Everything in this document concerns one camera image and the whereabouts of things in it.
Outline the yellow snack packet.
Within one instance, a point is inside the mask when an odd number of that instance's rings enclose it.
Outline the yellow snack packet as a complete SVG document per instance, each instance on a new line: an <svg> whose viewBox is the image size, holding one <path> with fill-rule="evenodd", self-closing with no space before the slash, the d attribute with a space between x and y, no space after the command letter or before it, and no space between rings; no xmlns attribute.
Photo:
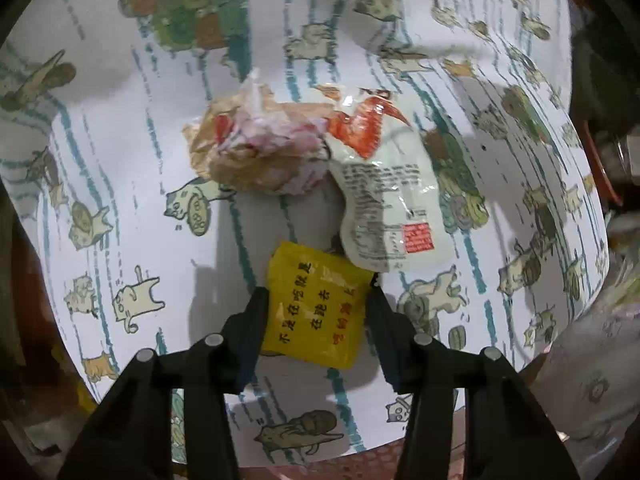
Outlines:
<svg viewBox="0 0 640 480"><path fill-rule="evenodd" d="M292 242L272 255L262 354L348 370L364 331L374 273L348 259Z"/></svg>

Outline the white red snack wrapper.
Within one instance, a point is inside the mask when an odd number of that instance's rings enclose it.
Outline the white red snack wrapper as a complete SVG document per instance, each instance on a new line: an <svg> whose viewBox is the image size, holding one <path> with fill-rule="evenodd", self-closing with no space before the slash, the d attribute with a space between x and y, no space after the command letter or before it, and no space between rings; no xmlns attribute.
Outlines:
<svg viewBox="0 0 640 480"><path fill-rule="evenodd" d="M341 241L347 258L380 273L452 260L430 156L393 93L348 94L334 84L317 90L332 105L326 145L345 200Z"/></svg>

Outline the paper wrapper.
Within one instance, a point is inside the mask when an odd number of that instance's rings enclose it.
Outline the paper wrapper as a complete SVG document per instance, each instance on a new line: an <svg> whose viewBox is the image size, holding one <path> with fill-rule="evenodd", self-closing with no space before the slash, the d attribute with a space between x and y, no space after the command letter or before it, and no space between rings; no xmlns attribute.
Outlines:
<svg viewBox="0 0 640 480"><path fill-rule="evenodd" d="M182 128L196 174L237 191L303 195L329 170L326 134L334 106L279 102L252 70L235 94L209 103Z"/></svg>

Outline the cat print tablecloth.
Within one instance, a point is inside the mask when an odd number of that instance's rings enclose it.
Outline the cat print tablecloth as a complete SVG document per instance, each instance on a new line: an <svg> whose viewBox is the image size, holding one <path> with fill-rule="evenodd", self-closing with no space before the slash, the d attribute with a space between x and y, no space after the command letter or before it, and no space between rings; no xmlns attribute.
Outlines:
<svg viewBox="0 0 640 480"><path fill-rule="evenodd" d="M182 130L251 72L283 103L337 90L348 122L380 102L412 128L382 148L437 181L427 211L346 231L332 177L299 196L199 177ZM568 0L32 0L1 48L1 181L97 399L137 350L221 328L284 242L378 259L444 240L383 275L390 303L523 368L610 267L570 90Z"/></svg>

